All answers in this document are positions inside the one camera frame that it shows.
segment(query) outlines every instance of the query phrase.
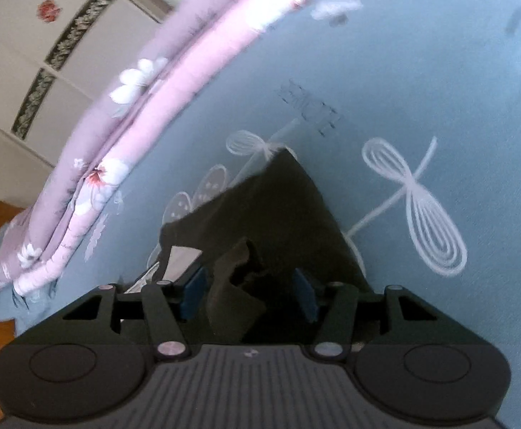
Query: dark brown cloth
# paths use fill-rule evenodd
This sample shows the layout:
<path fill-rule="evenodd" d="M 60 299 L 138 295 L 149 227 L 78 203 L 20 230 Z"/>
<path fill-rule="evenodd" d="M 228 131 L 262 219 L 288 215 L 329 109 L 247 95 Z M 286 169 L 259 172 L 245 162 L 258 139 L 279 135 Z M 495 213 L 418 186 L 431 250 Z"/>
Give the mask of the dark brown cloth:
<path fill-rule="evenodd" d="M 173 246 L 202 250 L 201 262 L 214 279 L 219 269 L 215 262 L 231 250 L 238 251 L 236 246 L 242 239 L 251 241 L 265 269 L 280 283 L 275 288 L 284 292 L 291 291 L 295 268 L 304 269 L 322 283 L 341 281 L 371 292 L 318 189 L 287 151 L 278 153 L 261 174 L 226 190 L 183 219 L 166 224 L 161 230 L 162 251 L 153 280 L 163 277 Z M 233 266 L 237 264 L 235 253 L 228 257 Z M 222 272 L 225 280 L 229 276 L 227 266 Z M 193 333 L 199 328 L 209 329 L 204 335 L 207 340 L 220 338 L 218 333 L 210 334 L 210 322 L 202 323 L 210 321 L 211 315 L 244 314 L 243 306 L 232 301 L 224 289 L 213 288 L 209 297 L 221 293 L 223 297 L 207 299 L 207 303 L 215 307 L 209 307 L 208 312 L 201 311 L 196 319 L 198 326 L 187 326 Z M 229 336 L 234 337 L 228 333 L 224 338 L 232 342 Z"/>

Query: white cabinet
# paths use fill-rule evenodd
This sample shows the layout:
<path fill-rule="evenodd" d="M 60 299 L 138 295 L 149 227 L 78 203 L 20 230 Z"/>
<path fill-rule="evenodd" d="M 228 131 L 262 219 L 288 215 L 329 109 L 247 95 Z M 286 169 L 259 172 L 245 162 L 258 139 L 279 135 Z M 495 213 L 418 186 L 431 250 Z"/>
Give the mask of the white cabinet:
<path fill-rule="evenodd" d="M 55 164 L 156 28 L 129 0 L 0 0 L 0 129 Z"/>

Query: decorative floral strip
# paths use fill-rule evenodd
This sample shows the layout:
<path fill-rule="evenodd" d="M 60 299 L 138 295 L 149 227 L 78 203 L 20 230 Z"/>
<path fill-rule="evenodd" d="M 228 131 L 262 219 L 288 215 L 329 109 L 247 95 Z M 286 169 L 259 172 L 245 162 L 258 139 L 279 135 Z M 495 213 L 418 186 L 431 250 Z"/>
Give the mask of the decorative floral strip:
<path fill-rule="evenodd" d="M 59 71 L 79 41 L 114 0 L 88 0 L 77 12 L 46 57 L 45 62 Z"/>
<path fill-rule="evenodd" d="M 55 76 L 48 73 L 44 68 L 39 70 L 38 74 L 36 74 L 32 86 L 26 94 L 14 124 L 12 125 L 12 133 L 19 139 L 26 139 L 32 121 L 38 113 L 38 110 L 54 81 Z"/>

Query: beige wall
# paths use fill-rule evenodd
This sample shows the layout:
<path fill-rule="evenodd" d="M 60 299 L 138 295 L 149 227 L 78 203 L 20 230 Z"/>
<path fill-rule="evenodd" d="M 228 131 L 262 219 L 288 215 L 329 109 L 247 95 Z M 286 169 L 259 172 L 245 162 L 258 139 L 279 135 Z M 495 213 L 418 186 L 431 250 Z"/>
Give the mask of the beige wall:
<path fill-rule="evenodd" d="M 32 204 L 51 167 L 0 132 L 0 200 L 16 206 Z"/>

